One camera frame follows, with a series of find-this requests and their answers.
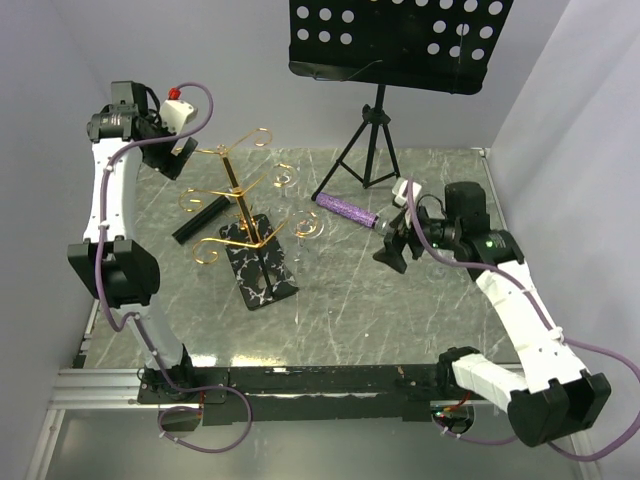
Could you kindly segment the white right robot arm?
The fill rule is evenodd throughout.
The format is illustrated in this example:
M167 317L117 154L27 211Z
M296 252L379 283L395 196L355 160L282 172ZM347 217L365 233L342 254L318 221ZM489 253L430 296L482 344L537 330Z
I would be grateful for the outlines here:
M429 253L466 270L496 312L522 368L515 373L473 347L452 347L438 359L439 392L452 399L468 392L490 401L530 447L591 428L611 395L610 383L604 374L589 372L551 320L516 240L492 228L485 190L469 181L447 185L439 218L420 205L420 191L413 181L396 181L392 203L400 212L374 259L404 273L403 252L410 250L413 259Z

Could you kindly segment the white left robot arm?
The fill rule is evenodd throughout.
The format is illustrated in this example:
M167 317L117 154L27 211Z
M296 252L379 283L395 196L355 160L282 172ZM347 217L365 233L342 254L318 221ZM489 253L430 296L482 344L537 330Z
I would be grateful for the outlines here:
M144 350L140 381L176 402L193 397L197 377L187 349L168 325L156 295L160 268L136 239L136 184L142 165L176 179L197 141L173 151L196 108L173 87L160 100L134 81L111 85L111 101L87 124L94 161L91 211L79 243L67 248L69 264L117 333L130 328Z

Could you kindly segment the gold wine glass rack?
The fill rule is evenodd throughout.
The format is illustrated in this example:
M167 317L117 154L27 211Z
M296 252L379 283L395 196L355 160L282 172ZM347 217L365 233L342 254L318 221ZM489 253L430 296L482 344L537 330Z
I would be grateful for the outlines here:
M248 193L256 186L258 186L265 178L270 179L270 171L273 166L270 167L268 172L264 173L250 185L243 186L240 183L240 181L237 179L236 172L231 164L230 154L236 147L238 147L248 139L253 140L253 144L255 147L262 148L272 142L273 134L269 129L260 127L249 131L246 135L238 139L230 146L220 144L214 149L197 148L195 150L197 153L219 157L219 159L222 161L224 171L228 177L229 188L225 191L220 191L190 187L180 194L178 198L178 205L183 211L191 213L194 217L197 213L199 213L202 209L208 206L219 196L229 196L232 202L231 206L235 205L239 209L239 212L237 214L238 222L240 223L241 228L247 231L249 236L249 243L240 243L240 246L259 249L265 246L269 240L275 237L276 234L279 233L284 226L290 227L290 217L294 212L287 214L280 222L280 224L278 224L270 234L261 234L258 232L258 221L252 214L252 205L248 201ZM212 264L216 262L219 257L218 252L215 250L210 251L208 253L208 256L205 258L198 257L197 249L204 243L226 245L232 244L232 241L214 237L206 237L199 240L192 250L192 258L196 263L200 265Z

